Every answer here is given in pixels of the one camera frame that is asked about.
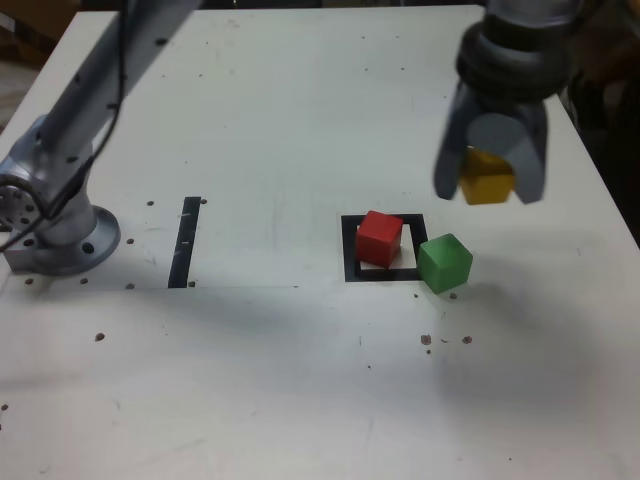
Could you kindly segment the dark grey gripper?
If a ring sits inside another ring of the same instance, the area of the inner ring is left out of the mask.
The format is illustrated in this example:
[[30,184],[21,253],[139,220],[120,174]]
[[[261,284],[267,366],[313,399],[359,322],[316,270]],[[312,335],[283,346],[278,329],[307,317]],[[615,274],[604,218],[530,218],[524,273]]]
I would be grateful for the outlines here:
[[524,204],[540,201],[547,133],[543,100],[498,100],[459,82],[435,159],[436,195],[445,200],[455,196],[466,158],[467,203],[504,203],[512,193]]

